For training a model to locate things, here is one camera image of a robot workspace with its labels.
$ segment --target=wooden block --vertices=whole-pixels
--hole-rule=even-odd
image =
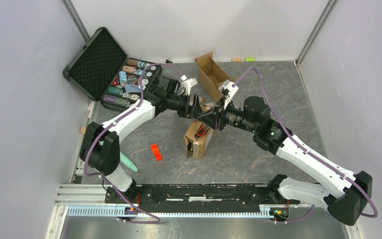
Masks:
[[[86,134],[86,127],[81,127],[81,129],[80,129],[80,133],[82,134],[82,135],[84,135],[84,134]]]

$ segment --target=green object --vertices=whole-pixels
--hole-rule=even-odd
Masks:
[[[123,152],[119,152],[119,158],[121,162],[129,169],[131,169],[134,173],[138,173],[138,168],[135,164],[129,159]]]

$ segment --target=metal corner post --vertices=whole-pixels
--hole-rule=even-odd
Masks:
[[[77,28],[78,32],[80,33],[81,37],[83,38],[84,42],[87,42],[88,40],[90,40],[89,33],[87,32],[86,27],[81,21],[81,18],[78,15],[77,11],[75,10],[75,7],[73,3],[71,2],[71,0],[62,0],[62,3],[67,9],[68,14],[71,16],[71,19],[74,22],[74,25]]]
[[[333,10],[334,6],[336,5],[338,0],[329,0],[326,4],[326,6],[323,9],[323,12],[320,15],[320,18],[318,19],[317,23],[314,26],[314,29],[312,30],[310,36],[308,37],[304,47],[302,48],[300,54],[298,55],[297,59],[295,60],[295,63],[297,65],[301,64],[301,62],[304,60],[305,56],[307,55],[307,52],[309,51],[311,45],[317,38],[318,33],[322,29],[324,23],[326,22],[327,18],[329,17],[331,11]]]

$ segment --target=open cardboard box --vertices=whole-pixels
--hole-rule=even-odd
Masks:
[[[195,134],[202,124],[202,122],[194,119],[184,135],[187,157],[188,155],[191,155],[193,158],[202,159],[208,143],[218,131],[209,128],[205,135],[196,138]]]
[[[198,82],[212,100],[218,102],[222,98],[219,86],[224,81],[235,82],[235,78],[230,78],[226,72],[213,60],[213,52],[207,53],[195,59],[198,66]]]

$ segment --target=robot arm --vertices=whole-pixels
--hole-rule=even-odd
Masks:
[[[171,109],[177,111],[182,118],[198,119],[213,129],[223,130],[226,125],[231,125],[254,133],[253,141],[257,146],[293,163],[320,183],[300,182],[285,175],[278,175],[269,184],[272,190],[279,194],[277,197],[317,205],[328,210],[340,222],[347,225],[355,224],[367,204],[366,199],[350,182],[298,148],[285,134],[280,124],[270,118],[270,108],[264,103],[263,98],[248,97],[241,110],[232,103],[238,87],[234,87],[232,82],[226,81],[219,87],[224,95],[222,99],[213,109],[203,113],[198,102],[198,94],[194,95],[193,101],[190,103],[190,89],[195,84],[195,79],[188,79],[179,84],[174,79],[160,78],[158,85],[146,93],[140,108],[126,116],[121,122],[114,124],[115,120],[125,113],[104,122],[102,126],[96,123],[90,124],[83,140],[80,158],[84,160],[92,140],[102,131],[103,127],[112,125],[109,130],[111,132],[104,135],[103,146],[98,145],[93,150],[89,165],[102,172],[114,186],[125,192],[134,182],[119,166],[117,151],[119,151],[120,142],[145,121],[154,118],[166,109]],[[292,137],[308,151],[358,183],[371,196],[372,178],[369,174],[363,171],[354,174],[306,146],[296,135]]]

